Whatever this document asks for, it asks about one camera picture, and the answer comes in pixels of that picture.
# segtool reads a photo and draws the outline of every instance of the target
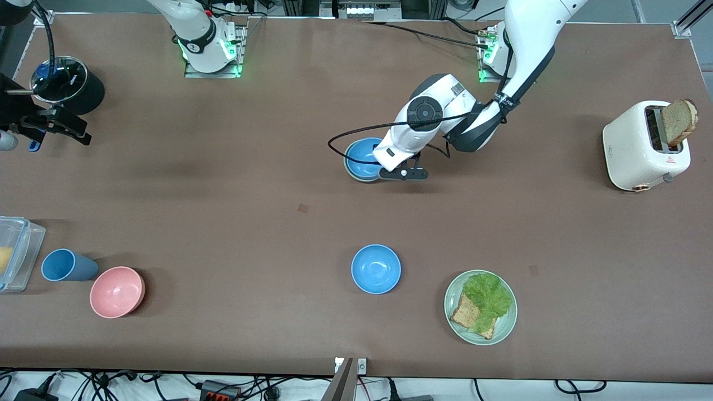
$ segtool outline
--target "black circular joint cover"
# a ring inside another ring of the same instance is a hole
[[[443,118],[443,108],[436,99],[429,96],[419,96],[415,98],[406,112],[406,122],[412,130],[418,132],[428,132],[437,127],[441,122],[424,124],[424,121],[432,121]]]

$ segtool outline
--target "toast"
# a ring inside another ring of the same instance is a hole
[[[698,126],[698,109],[689,99],[679,99],[664,107],[661,117],[670,147],[678,146]]]
[[[476,320],[480,314],[481,310],[478,309],[476,304],[466,297],[465,293],[461,293],[461,299],[458,300],[458,307],[453,311],[451,320],[467,329],[476,324]],[[490,330],[478,334],[482,335],[486,340],[491,340],[493,338],[493,333],[495,332],[496,320],[497,318],[493,319],[493,324]]]

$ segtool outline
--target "green lettuce leaf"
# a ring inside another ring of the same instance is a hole
[[[493,319],[505,315],[513,302],[500,278],[490,273],[470,277],[463,285],[463,292],[481,310],[476,323],[468,329],[471,333],[488,331]]]

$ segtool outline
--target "white floor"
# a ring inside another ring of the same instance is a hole
[[[15,372],[6,394],[0,400],[13,400],[18,391],[26,388],[37,388],[51,374],[51,372]],[[63,373],[57,376],[50,386],[50,394],[59,397],[60,401],[70,401],[84,378],[78,373]],[[193,382],[206,379],[223,382],[225,384],[247,382],[252,380],[248,376],[210,376],[188,375]],[[374,381],[366,384],[371,401],[386,397],[388,399],[389,384],[383,378],[369,377],[365,381]],[[435,401],[473,401],[478,396],[469,379],[394,379],[399,396],[415,397],[431,395]],[[0,391],[5,381],[0,381]],[[281,401],[306,401],[320,400],[329,383],[324,380],[302,381],[290,380],[279,386]],[[549,380],[478,380],[481,394],[485,401],[576,401],[574,395],[559,392],[554,382]],[[560,385],[567,388],[567,383]],[[597,382],[576,382],[581,389],[597,387]],[[190,385],[181,375],[164,375],[159,379],[159,386],[163,395],[169,399],[198,400],[199,390]],[[140,380],[132,382],[125,378],[117,379],[110,384],[111,391],[120,401],[160,401],[153,383],[144,383]],[[87,391],[83,400],[90,401],[93,392]],[[609,382],[607,387],[595,394],[584,394],[583,401],[710,401],[713,400],[713,385],[686,385],[670,383],[640,383],[640,382]],[[260,401],[258,396],[250,398]],[[361,386],[356,389],[356,401],[367,401]]]

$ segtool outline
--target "yellow food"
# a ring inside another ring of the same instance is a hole
[[[10,263],[10,258],[12,258],[12,248],[9,246],[0,246],[0,276],[5,274],[7,265]]]

